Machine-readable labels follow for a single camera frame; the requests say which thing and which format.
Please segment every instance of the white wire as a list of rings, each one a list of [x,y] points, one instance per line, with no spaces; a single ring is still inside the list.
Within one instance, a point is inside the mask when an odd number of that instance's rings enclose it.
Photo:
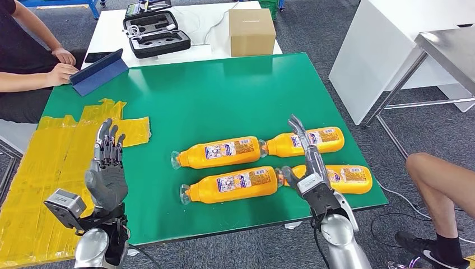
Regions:
[[[140,33],[140,29],[138,28],[137,25],[129,25],[127,27],[127,32],[129,33],[129,35],[135,37],[135,36],[139,36],[141,35],[142,33]]]
[[[171,8],[173,8],[173,10],[175,10],[176,12],[180,13],[181,15],[183,15],[183,17],[186,16],[182,11],[179,11],[177,8],[175,8],[175,7],[171,7]],[[184,11],[193,14],[193,15],[196,17],[196,19],[198,20],[198,27],[196,27],[196,29],[194,29],[194,30],[191,31],[191,32],[187,32],[187,34],[192,34],[192,33],[196,32],[196,31],[198,31],[199,28],[201,27],[201,20],[199,19],[199,16],[198,16],[196,13],[194,13],[194,12],[191,12],[191,11],[188,11],[188,10],[184,10]]]
[[[377,182],[378,185],[381,187],[381,189],[383,189],[383,190],[385,190],[385,191],[387,191],[387,192],[390,192],[390,193],[392,193],[392,194],[396,194],[397,196],[399,196],[399,197],[403,198],[404,200],[406,200],[406,202],[409,203],[409,205],[412,207],[412,209],[413,209],[416,213],[418,213],[419,215],[421,215],[421,216],[423,216],[423,217],[426,217],[426,218],[428,218],[428,219],[430,219],[430,220],[432,219],[431,217],[429,217],[429,216],[427,216],[426,214],[422,213],[421,211],[417,210],[417,208],[414,207],[414,205],[412,204],[412,202],[410,202],[409,199],[407,199],[404,195],[402,195],[402,194],[400,194],[400,193],[398,193],[398,192],[395,192],[395,191],[391,191],[390,189],[385,188],[383,185],[381,185],[381,183],[379,183],[378,180],[376,180],[376,182]],[[467,239],[465,239],[465,238],[462,238],[461,236],[459,236],[459,239],[462,240],[462,241],[465,241],[465,242],[467,242],[467,243],[475,244],[474,241],[467,240]]]
[[[239,1],[236,2],[236,3],[234,4],[234,6],[230,8],[230,10],[233,9],[233,8],[235,8],[238,4],[239,4]],[[210,29],[208,30],[208,32],[207,32],[206,35],[204,36],[203,45],[206,44],[206,39],[208,38],[208,35],[211,33],[211,30],[213,30],[214,27],[216,27],[216,26],[218,26],[219,24],[222,23],[222,21],[224,20],[224,17],[226,16],[226,13],[228,13],[228,12],[229,12],[229,10],[225,11],[225,12],[223,13],[223,17],[220,19],[220,21],[219,21],[217,24],[215,24],[215,25],[213,25],[213,26],[210,27]]]

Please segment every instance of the smartphone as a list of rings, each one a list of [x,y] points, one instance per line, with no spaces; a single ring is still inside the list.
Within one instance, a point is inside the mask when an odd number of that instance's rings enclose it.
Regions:
[[[84,60],[85,63],[95,63],[100,59],[106,57],[107,55],[111,54],[112,52],[91,52],[88,53],[86,59]]]

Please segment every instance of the black case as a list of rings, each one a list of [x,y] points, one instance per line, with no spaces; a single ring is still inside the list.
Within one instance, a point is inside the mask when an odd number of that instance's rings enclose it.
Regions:
[[[174,24],[174,30],[167,26]],[[171,52],[179,52],[191,47],[191,40],[185,32],[178,30],[178,23],[173,14],[166,11],[147,11],[124,19],[124,28],[137,25],[140,36],[129,36],[129,43],[135,56],[139,59],[153,57]]]

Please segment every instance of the black sock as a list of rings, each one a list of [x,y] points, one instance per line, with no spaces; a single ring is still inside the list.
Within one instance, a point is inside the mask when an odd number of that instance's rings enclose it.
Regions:
[[[461,265],[465,262],[460,250],[459,238],[447,238],[437,234],[437,256],[450,265]]]

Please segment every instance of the plastic bottle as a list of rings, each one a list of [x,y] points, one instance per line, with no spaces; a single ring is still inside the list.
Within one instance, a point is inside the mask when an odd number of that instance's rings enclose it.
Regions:
[[[218,203],[244,198],[270,195],[283,184],[279,169],[261,166],[221,175],[210,175],[191,186],[181,185],[181,203],[190,201]]]
[[[246,136],[196,144],[188,150],[171,153],[171,165],[174,169],[189,166],[195,169],[231,164],[250,163],[267,156],[260,142],[254,136]]]
[[[343,133],[338,127],[325,127],[307,131],[310,142],[318,147],[320,153],[335,152],[344,145]],[[294,133],[281,133],[262,146],[269,155],[290,157],[304,154],[299,137]]]
[[[372,176],[368,168],[361,165],[326,165],[330,185],[340,193],[363,194],[372,187]],[[292,168],[294,174],[301,178],[305,174],[305,165]]]

